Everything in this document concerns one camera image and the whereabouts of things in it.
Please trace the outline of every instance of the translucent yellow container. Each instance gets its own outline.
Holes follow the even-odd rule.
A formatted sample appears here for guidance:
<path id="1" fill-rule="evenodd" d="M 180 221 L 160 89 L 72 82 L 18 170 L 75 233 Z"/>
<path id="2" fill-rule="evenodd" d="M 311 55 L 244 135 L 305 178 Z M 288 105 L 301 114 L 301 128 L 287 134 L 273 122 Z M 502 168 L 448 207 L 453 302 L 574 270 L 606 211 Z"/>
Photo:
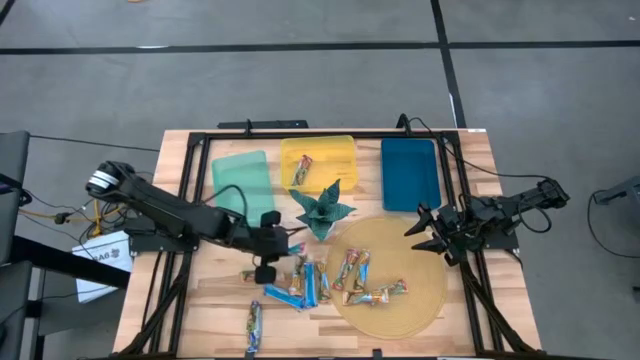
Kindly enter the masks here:
<path id="1" fill-rule="evenodd" d="M 283 139 L 281 142 L 282 186 L 301 192 L 321 192 L 340 179 L 340 190 L 350 190 L 358 183 L 356 147 L 348 135 Z M 313 163 L 302 185 L 293 186 L 302 155 Z"/>

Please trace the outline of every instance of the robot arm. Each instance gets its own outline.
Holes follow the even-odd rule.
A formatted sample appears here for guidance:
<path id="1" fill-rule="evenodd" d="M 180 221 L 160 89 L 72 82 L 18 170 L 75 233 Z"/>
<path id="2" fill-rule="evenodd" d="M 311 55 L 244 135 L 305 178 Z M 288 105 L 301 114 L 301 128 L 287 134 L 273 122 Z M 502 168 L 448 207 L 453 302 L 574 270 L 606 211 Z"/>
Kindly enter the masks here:
<path id="1" fill-rule="evenodd" d="M 156 232 L 176 241 L 204 239 L 213 244 L 248 252 L 262 258 L 262 270 L 268 262 L 288 255 L 288 234 L 280 226 L 279 213 L 268 213 L 275 220 L 251 228 L 243 215 L 229 209 L 194 204 L 163 191 L 135 174 L 128 164 L 107 161 L 100 164 L 86 185 L 90 196 L 123 203 L 151 219 Z M 275 279 L 269 268 L 268 278 Z"/>
<path id="2" fill-rule="evenodd" d="M 418 207 L 420 220 L 405 236 L 433 230 L 433 239 L 414 245 L 414 250 L 446 252 L 445 260 L 454 266 L 466 258 L 466 252 L 476 251 L 493 232 L 510 234 L 523 223 L 522 214 L 533 210 L 564 207 L 569 195 L 552 179 L 540 181 L 533 189 L 511 197 L 470 197 L 465 211 L 456 211 L 452 204 L 438 210 L 436 218 L 425 205 Z"/>

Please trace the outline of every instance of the teal tray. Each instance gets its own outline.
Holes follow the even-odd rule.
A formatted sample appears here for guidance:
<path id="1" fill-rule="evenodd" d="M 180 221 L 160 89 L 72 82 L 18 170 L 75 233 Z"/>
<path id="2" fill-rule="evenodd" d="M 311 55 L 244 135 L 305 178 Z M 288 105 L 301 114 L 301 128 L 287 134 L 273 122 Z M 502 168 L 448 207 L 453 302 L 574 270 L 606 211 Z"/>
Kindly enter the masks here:
<path id="1" fill-rule="evenodd" d="M 269 166 L 264 151 L 227 156 L 211 162 L 213 191 L 227 185 L 237 185 L 247 198 L 247 221 L 252 227 L 260 226 L 260 217 L 275 210 L 273 189 L 269 178 Z M 215 206 L 242 214 L 243 203 L 235 189 L 216 196 Z"/>

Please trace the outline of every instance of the blue wrapper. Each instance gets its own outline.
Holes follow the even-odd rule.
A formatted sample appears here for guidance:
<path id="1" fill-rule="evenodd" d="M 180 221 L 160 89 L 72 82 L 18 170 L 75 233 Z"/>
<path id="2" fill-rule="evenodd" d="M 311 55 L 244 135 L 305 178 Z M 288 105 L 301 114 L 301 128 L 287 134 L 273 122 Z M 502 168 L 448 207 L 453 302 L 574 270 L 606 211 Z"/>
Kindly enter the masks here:
<path id="1" fill-rule="evenodd" d="M 249 341 L 247 352 L 257 352 L 262 340 L 262 306 L 255 300 L 251 302 L 247 319 L 247 340 Z"/>
<path id="2" fill-rule="evenodd" d="M 280 289 L 273 284 L 267 284 L 264 286 L 264 294 L 270 296 L 283 303 L 289 304 L 298 310 L 304 309 L 304 298 L 301 296 L 289 295 L 287 290 Z"/>
<path id="3" fill-rule="evenodd" d="M 318 306 L 315 266 L 312 262 L 304 263 L 304 306 Z"/>

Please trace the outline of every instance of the straw placemat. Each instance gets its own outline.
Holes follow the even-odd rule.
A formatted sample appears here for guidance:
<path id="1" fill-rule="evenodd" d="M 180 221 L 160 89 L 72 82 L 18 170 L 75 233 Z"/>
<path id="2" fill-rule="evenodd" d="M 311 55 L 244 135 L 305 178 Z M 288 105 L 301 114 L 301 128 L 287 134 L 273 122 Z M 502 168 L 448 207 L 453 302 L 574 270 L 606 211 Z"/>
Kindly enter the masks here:
<path id="1" fill-rule="evenodd" d="M 332 244 L 327 257 L 327 275 L 332 282 L 349 248 L 371 252 L 367 290 L 407 282 L 408 294 L 391 296 L 388 304 L 342 305 L 342 292 L 331 289 L 331 299 L 340 314 L 358 330 L 381 339 L 401 339 L 417 334 L 438 316 L 447 290 L 440 256 L 411 250 L 425 241 L 424 234 L 404 237 L 411 224 L 399 217 L 383 216 L 360 220 L 347 227 Z M 345 290 L 353 289 L 356 266 Z"/>

